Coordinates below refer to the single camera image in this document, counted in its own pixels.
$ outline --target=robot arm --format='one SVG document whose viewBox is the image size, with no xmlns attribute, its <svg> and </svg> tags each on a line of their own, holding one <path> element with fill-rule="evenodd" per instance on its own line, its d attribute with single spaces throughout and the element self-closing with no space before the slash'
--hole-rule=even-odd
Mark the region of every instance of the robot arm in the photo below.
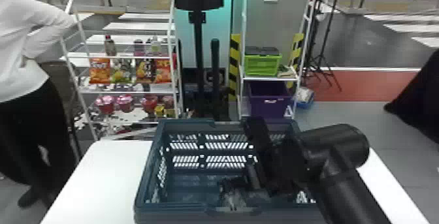
<svg viewBox="0 0 439 224">
<path fill-rule="evenodd" d="M 287 135 L 280 143 L 270 140 L 262 118 L 249 118 L 244 130 L 258 162 L 247 165 L 243 177 L 223 181 L 226 191 L 265 189 L 273 197 L 299 186 L 311 193 L 327 223 L 390 223 L 356 170 L 369 155 L 358 129 L 333 125 Z"/>
</svg>

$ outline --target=white shirt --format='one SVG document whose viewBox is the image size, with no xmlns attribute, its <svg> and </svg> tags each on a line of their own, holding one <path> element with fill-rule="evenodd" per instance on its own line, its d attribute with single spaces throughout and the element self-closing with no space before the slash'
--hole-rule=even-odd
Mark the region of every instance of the white shirt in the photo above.
<svg viewBox="0 0 439 224">
<path fill-rule="evenodd" d="M 75 21 L 36 0 L 0 0 L 0 103 L 39 89 L 48 75 L 32 60 L 59 40 Z M 41 30 L 30 35 L 35 25 Z M 30 60 L 23 62 L 22 56 Z"/>
</svg>

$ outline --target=chip bag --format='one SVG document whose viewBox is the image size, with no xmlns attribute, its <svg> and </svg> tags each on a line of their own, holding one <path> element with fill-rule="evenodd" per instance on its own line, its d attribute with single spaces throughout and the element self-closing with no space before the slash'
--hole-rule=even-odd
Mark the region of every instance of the chip bag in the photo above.
<svg viewBox="0 0 439 224">
<path fill-rule="evenodd" d="M 151 84 L 155 80 L 155 66 L 152 59 L 136 59 L 136 82 Z"/>
<path fill-rule="evenodd" d="M 155 81 L 156 84 L 171 82 L 171 66 L 169 59 L 155 59 Z"/>
<path fill-rule="evenodd" d="M 90 59 L 90 84 L 109 84 L 111 76 L 110 59 Z"/>
<path fill-rule="evenodd" d="M 111 81 L 114 83 L 130 83 L 131 82 L 131 60 L 130 59 L 114 59 L 113 75 Z"/>
</svg>

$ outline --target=dark green plastic basket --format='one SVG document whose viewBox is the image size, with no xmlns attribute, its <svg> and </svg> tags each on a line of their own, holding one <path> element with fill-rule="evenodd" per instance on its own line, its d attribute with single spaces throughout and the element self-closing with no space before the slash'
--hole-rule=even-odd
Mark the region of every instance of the dark green plastic basket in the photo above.
<svg viewBox="0 0 439 224">
<path fill-rule="evenodd" d="M 272 140 L 299 130 L 292 120 L 267 126 Z M 160 121 L 135 200 L 136 222 L 325 223 L 315 204 L 297 204 L 285 197 L 249 194 L 237 209 L 227 207 L 227 201 L 220 198 L 218 182 L 240 176 L 244 165 L 255 160 L 253 146 L 239 123 Z"/>
</svg>

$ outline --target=red can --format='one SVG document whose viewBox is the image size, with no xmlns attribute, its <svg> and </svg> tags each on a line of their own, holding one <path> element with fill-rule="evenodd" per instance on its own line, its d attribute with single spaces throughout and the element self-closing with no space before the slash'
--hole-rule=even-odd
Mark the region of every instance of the red can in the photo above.
<svg viewBox="0 0 439 224">
<path fill-rule="evenodd" d="M 134 110 L 134 99 L 132 95 L 120 95 L 116 102 L 122 112 L 130 113 Z"/>
<path fill-rule="evenodd" d="M 143 110 L 147 113 L 154 113 L 154 109 L 159 102 L 159 97 L 156 95 L 145 95 L 144 98 L 140 100 L 143 106 Z"/>
<path fill-rule="evenodd" d="M 102 113 L 105 115 L 111 115 L 114 112 L 114 98 L 110 95 L 105 95 L 101 98 L 97 98 L 95 104 Z"/>
</svg>

